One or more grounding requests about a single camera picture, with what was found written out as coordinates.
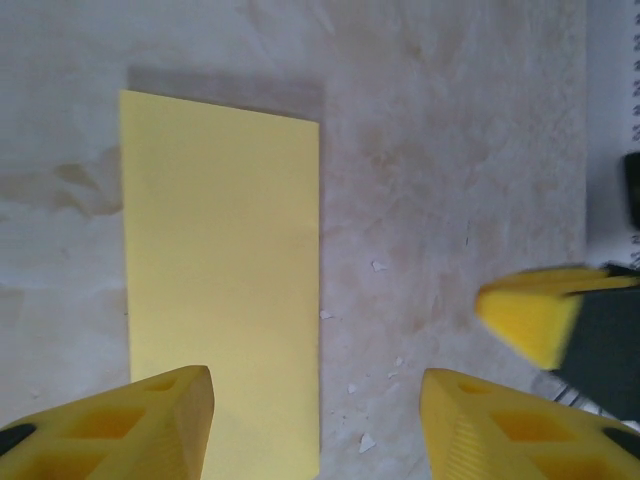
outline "yellow paper sheet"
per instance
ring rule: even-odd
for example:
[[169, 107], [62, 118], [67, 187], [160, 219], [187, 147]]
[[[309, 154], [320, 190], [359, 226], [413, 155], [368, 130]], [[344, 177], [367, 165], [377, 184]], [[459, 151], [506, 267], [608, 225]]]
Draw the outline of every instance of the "yellow paper sheet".
[[208, 365], [204, 479], [319, 468], [318, 125], [125, 91], [132, 379]]

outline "debris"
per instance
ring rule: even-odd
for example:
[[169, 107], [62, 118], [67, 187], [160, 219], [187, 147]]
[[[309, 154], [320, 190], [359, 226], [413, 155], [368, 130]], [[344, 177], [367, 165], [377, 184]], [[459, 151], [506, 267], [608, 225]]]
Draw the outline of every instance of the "debris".
[[386, 265], [383, 265], [377, 260], [374, 260], [373, 262], [371, 262], [371, 266], [373, 267], [373, 271], [376, 273], [384, 272], [385, 270], [388, 270]]
[[365, 433], [360, 439], [360, 449], [358, 450], [358, 452], [364, 453], [367, 450], [371, 450], [375, 446], [376, 446], [376, 442], [373, 441], [373, 438], [371, 438], [371, 435], [369, 435], [368, 433]]

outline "floor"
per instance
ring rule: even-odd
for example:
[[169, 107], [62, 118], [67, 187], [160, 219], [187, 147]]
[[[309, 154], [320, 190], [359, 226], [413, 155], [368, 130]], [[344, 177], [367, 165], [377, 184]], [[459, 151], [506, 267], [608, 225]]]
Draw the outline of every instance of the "floor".
[[584, 2], [6, 0], [0, 45], [0, 424], [127, 381], [122, 88], [321, 122], [319, 479], [429, 478], [425, 368], [531, 388], [473, 299], [584, 256]]

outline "yellow foam pad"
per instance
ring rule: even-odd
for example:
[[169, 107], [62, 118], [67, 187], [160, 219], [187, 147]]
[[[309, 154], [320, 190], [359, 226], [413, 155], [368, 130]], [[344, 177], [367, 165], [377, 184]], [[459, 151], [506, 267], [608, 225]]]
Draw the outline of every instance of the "yellow foam pad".
[[483, 286], [475, 312], [505, 343], [543, 369], [557, 368], [564, 357], [582, 297], [589, 290], [636, 285], [637, 278], [606, 277], [601, 270], [556, 269], [511, 275]]
[[425, 372], [420, 416], [434, 480], [640, 478], [602, 433], [624, 424], [458, 372]]
[[204, 479], [319, 469], [318, 124], [121, 96], [131, 374], [203, 364]]
[[209, 370], [183, 367], [21, 418], [36, 431], [0, 457], [5, 480], [197, 480], [214, 397]]

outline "yellow sponge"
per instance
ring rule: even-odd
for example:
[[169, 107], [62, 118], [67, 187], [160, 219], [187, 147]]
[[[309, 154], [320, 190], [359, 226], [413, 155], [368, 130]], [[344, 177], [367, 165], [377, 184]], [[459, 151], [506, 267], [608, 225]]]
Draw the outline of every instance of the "yellow sponge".
[[604, 270], [573, 268], [523, 272], [483, 286], [475, 312], [487, 327], [538, 367], [562, 362], [582, 306], [577, 292], [636, 285], [638, 278], [607, 277]]
[[420, 415], [434, 480], [640, 478], [624, 424], [479, 378], [427, 370]]
[[21, 418], [5, 480], [200, 478], [213, 417], [209, 369], [190, 366]]

